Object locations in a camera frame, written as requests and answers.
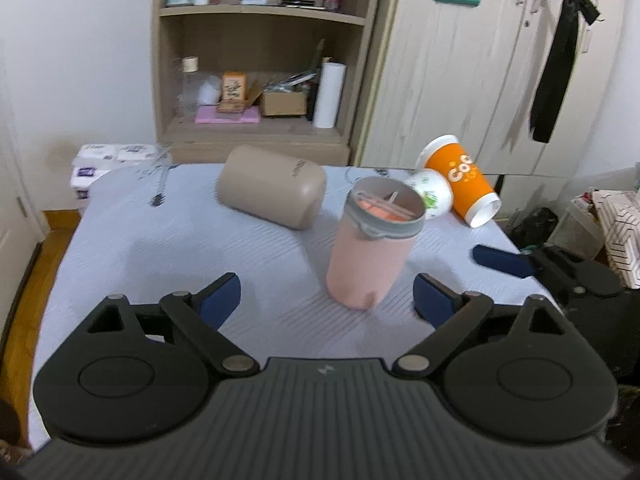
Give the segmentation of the orange white paper cup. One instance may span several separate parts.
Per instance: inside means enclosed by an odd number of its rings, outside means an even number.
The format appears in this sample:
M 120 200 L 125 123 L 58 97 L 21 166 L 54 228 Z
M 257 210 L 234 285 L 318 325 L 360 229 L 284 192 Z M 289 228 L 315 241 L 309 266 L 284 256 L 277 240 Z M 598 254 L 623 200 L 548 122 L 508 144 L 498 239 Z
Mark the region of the orange white paper cup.
M 454 198 L 452 209 L 472 229 L 484 226 L 502 205 L 480 168 L 452 134 L 427 144 L 416 166 L 437 171 L 448 181 Z

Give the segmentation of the light wood wardrobe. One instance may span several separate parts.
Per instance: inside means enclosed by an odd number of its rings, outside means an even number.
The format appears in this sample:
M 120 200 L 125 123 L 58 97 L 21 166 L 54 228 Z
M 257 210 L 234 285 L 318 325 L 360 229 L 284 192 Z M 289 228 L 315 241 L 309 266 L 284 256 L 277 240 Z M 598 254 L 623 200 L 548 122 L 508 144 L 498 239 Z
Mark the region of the light wood wardrobe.
M 627 0 L 590 0 L 577 56 L 548 143 L 529 135 L 529 111 L 560 0 L 381 0 L 352 133 L 352 160 L 410 169 L 425 145 L 456 136 L 495 185 L 502 213 L 556 202 L 588 145 L 608 88 Z

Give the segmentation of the wooden shelf unit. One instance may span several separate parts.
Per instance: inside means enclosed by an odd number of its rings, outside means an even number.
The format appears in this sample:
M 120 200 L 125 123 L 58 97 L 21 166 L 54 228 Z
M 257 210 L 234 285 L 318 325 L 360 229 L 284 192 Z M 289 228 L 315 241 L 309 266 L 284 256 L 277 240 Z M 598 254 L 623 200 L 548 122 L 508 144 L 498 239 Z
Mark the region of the wooden shelf unit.
M 369 92 L 367 64 L 381 0 L 218 0 L 166 6 L 153 0 L 152 87 L 157 139 L 175 162 L 224 162 L 240 144 L 300 156 L 322 165 L 352 159 L 358 107 Z M 180 61 L 197 56 L 206 74 L 244 72 L 250 84 L 283 79 L 330 58 L 346 65 L 336 124 L 318 129 L 303 117 L 264 118 L 255 125 L 197 125 L 177 115 Z

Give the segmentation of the clear bottle beige cap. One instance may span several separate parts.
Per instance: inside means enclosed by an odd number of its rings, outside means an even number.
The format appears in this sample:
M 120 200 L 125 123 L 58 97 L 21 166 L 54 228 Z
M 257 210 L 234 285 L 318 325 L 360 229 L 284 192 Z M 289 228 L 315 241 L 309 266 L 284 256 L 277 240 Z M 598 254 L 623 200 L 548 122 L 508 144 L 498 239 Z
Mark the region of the clear bottle beige cap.
M 177 87 L 177 115 L 193 120 L 198 110 L 198 92 L 203 81 L 197 56 L 186 56 L 180 61 Z

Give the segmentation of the orange decorated box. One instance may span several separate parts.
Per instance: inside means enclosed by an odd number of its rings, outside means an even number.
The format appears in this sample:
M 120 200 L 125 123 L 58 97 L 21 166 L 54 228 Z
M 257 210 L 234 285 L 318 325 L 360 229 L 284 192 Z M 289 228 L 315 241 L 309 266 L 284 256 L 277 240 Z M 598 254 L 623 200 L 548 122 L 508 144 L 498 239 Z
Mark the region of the orange decorated box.
M 221 78 L 218 113 L 242 113 L 245 110 L 247 76 L 244 72 L 225 72 Z

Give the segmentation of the striped fabric box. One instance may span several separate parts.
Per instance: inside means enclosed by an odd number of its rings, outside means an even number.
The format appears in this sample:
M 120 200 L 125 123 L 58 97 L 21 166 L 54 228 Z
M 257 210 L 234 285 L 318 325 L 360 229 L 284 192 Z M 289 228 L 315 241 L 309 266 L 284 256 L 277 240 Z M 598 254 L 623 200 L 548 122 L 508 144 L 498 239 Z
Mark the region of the striped fabric box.
M 640 210 L 639 193 L 595 190 L 596 207 L 603 233 L 608 263 L 623 285 L 640 286 Z

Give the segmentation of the black ribbon bow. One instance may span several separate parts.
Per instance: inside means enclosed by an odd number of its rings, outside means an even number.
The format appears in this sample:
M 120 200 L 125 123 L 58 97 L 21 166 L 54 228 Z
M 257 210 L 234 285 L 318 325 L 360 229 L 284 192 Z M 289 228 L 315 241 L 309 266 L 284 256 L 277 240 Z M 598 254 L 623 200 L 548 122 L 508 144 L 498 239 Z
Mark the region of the black ribbon bow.
M 529 112 L 529 133 L 538 143 L 550 142 L 572 76 L 579 21 L 592 25 L 600 11 L 590 0 L 562 0 L 549 55 Z

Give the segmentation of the white patterned table cloth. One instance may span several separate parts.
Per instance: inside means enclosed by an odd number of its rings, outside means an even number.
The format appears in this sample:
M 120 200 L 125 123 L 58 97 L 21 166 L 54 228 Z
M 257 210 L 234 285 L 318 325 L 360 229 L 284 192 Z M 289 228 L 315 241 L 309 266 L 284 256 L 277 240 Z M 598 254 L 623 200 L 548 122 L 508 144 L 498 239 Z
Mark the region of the white patterned table cloth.
M 454 214 L 428 220 L 385 299 L 352 310 L 326 291 L 338 222 L 366 168 L 330 167 L 314 224 L 295 231 L 219 203 L 217 165 L 168 171 L 119 169 L 91 187 L 89 205 L 58 267 L 40 326 L 35 367 L 106 296 L 154 304 L 171 292 L 198 292 L 222 274 L 241 282 L 241 303 L 222 334 L 255 358 L 358 359 L 386 363 L 425 339 L 412 283 L 420 273 L 455 292 L 475 290 L 498 304 L 521 304 L 541 292 L 533 278 L 478 266 L 476 245 L 511 250 L 495 223 L 477 229 Z

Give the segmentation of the taupe plastic container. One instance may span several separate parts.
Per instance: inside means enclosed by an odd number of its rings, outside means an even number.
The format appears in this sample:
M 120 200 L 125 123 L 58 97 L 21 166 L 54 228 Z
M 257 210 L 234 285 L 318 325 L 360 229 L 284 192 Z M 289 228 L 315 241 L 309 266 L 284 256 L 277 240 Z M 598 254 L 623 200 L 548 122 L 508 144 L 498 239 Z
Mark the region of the taupe plastic container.
M 306 230 L 326 194 L 326 172 L 310 160 L 240 145 L 224 163 L 216 193 L 224 206 Z

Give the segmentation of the toilet paper pack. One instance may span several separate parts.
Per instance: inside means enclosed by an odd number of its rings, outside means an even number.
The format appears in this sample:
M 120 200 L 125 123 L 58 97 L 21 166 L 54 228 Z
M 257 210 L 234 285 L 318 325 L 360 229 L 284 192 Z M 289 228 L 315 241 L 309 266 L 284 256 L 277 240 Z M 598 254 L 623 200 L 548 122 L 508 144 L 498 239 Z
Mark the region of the toilet paper pack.
M 162 144 L 83 145 L 72 162 L 70 175 L 78 212 L 84 214 L 90 202 L 90 188 L 109 172 L 127 167 L 154 168 L 171 162 L 169 148 Z

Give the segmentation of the pink cup grey rim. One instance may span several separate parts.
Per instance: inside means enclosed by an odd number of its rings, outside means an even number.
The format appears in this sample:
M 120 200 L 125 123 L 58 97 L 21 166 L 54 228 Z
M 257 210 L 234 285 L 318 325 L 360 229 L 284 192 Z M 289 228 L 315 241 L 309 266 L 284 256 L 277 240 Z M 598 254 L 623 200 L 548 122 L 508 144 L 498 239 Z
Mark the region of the pink cup grey rim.
M 367 310 L 390 292 L 425 222 L 413 188 L 379 176 L 349 191 L 334 240 L 326 288 L 345 307 Z

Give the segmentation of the white paper towel roll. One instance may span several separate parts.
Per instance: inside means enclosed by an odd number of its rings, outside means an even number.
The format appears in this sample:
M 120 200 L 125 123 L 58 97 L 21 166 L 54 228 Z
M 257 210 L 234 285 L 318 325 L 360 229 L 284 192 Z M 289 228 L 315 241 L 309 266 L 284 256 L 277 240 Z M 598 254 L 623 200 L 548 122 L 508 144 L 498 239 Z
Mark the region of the white paper towel roll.
M 331 129 L 335 126 L 345 75 L 346 65 L 343 63 L 325 62 L 322 65 L 314 118 L 312 118 L 316 128 Z

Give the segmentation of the white door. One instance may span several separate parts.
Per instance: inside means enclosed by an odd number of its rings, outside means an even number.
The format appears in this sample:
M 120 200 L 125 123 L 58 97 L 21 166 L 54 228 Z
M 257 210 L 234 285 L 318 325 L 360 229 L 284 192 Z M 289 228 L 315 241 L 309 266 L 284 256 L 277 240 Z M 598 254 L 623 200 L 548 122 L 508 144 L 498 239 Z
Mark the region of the white door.
M 15 140 L 13 110 L 1 43 L 1 340 L 6 339 L 26 275 L 44 239 L 43 216 L 32 204 Z

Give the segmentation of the pink book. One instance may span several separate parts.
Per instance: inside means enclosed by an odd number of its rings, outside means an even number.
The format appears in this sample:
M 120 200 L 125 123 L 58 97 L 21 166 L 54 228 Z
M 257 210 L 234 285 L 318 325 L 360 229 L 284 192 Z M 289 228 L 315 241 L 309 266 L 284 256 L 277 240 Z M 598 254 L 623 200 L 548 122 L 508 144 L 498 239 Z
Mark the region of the pink book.
M 197 125 L 255 125 L 261 119 L 257 106 L 251 106 L 242 112 L 221 112 L 216 106 L 201 106 L 194 122 Z

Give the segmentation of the white floral paper cup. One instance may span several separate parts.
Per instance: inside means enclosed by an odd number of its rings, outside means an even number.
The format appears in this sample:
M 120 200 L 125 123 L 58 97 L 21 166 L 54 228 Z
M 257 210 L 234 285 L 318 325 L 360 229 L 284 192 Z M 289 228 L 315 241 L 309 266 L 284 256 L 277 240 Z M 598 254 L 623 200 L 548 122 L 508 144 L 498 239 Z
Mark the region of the white floral paper cup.
M 423 169 L 404 180 L 424 203 L 426 220 L 439 218 L 452 208 L 454 194 L 448 180 L 435 170 Z

